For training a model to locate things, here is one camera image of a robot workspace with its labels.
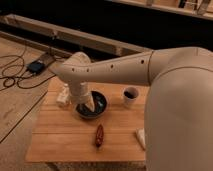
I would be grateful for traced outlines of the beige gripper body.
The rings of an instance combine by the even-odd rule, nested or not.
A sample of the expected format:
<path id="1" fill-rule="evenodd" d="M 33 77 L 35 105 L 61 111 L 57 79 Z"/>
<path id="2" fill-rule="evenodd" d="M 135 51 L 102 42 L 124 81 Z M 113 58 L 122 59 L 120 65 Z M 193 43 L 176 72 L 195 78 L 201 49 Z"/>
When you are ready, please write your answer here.
<path id="1" fill-rule="evenodd" d="M 92 92 L 86 82 L 70 84 L 70 100 L 73 104 L 85 104 L 92 112 L 95 111 L 95 104 Z"/>

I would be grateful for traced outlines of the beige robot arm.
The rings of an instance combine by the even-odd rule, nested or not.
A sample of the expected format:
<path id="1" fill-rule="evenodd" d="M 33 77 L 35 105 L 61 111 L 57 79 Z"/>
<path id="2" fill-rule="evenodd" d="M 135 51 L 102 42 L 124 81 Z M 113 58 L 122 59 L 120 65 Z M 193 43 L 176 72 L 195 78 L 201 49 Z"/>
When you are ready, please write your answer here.
<path id="1" fill-rule="evenodd" d="M 147 171 L 213 171 L 213 52 L 200 47 L 153 50 L 92 63 L 77 52 L 55 70 L 74 103 L 87 82 L 147 86 Z"/>

